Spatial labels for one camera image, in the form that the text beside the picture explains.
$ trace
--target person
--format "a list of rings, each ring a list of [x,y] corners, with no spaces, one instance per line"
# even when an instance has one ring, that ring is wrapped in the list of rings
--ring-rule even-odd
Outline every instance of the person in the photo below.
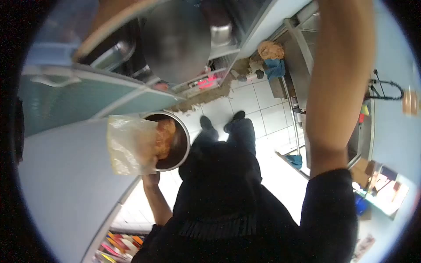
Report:
[[[217,141],[208,118],[179,174],[171,212],[159,174],[143,178],[156,224],[132,262],[349,262],[357,237],[346,146],[374,62],[373,4],[319,0],[307,101],[310,180],[298,226],[263,185],[253,124],[238,112]]]

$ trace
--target hand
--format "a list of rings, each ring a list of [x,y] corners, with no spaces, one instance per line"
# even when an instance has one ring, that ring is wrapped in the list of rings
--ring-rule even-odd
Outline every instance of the hand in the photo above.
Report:
[[[143,187],[156,187],[159,184],[160,180],[160,172],[156,172],[156,174],[144,175],[142,176],[143,179]]]

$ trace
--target foot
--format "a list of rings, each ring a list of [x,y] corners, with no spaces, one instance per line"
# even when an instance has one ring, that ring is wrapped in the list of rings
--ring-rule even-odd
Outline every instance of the foot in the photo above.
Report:
[[[227,123],[224,126],[224,132],[229,133],[229,125],[237,120],[242,120],[245,118],[245,112],[244,111],[239,111],[236,114],[234,114],[234,116],[232,117],[232,120],[229,121],[229,123]]]
[[[205,115],[200,117],[200,126],[204,130],[214,130],[211,120]]]

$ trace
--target cabinet door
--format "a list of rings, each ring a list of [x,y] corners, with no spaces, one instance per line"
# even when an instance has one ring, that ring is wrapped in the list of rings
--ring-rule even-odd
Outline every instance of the cabinet door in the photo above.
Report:
[[[152,101],[151,96],[138,99],[149,93]],[[118,112],[129,114],[164,109],[179,101],[136,79],[80,64],[24,68],[18,95],[23,101],[26,137],[94,116],[106,117],[116,108],[126,108]]]

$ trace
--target wall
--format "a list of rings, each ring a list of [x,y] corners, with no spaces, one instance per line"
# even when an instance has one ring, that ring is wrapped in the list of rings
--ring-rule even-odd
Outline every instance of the wall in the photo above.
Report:
[[[80,262],[134,177],[114,175],[107,120],[78,122],[25,139],[18,166],[33,223],[59,262]]]
[[[375,7],[375,68],[380,79],[397,82],[404,89],[410,87],[421,91],[419,75],[413,72],[414,57],[398,24],[379,1],[376,1]],[[384,91],[391,95],[399,94],[389,86],[385,86]],[[400,101],[376,100],[375,109],[373,159],[399,172],[398,180],[409,186],[410,190],[394,220],[373,207],[372,219],[360,222],[359,237],[364,238],[371,233],[376,242],[359,263],[381,262],[393,249],[401,230],[412,217],[421,181],[421,118],[405,116]]]
[[[248,43],[241,48],[238,59],[247,58],[257,50],[257,46],[263,40],[267,39],[276,29],[283,24],[285,18],[292,17],[301,8],[310,2],[310,0],[272,0],[274,3],[269,5],[266,16],[263,15],[262,21]]]
[[[381,80],[392,80],[403,89],[421,92],[415,59],[398,24],[388,10],[377,3],[377,58],[375,68]],[[399,94],[386,85],[385,93]],[[421,182],[421,118],[402,113],[401,101],[375,101],[375,135],[373,159],[408,177]]]

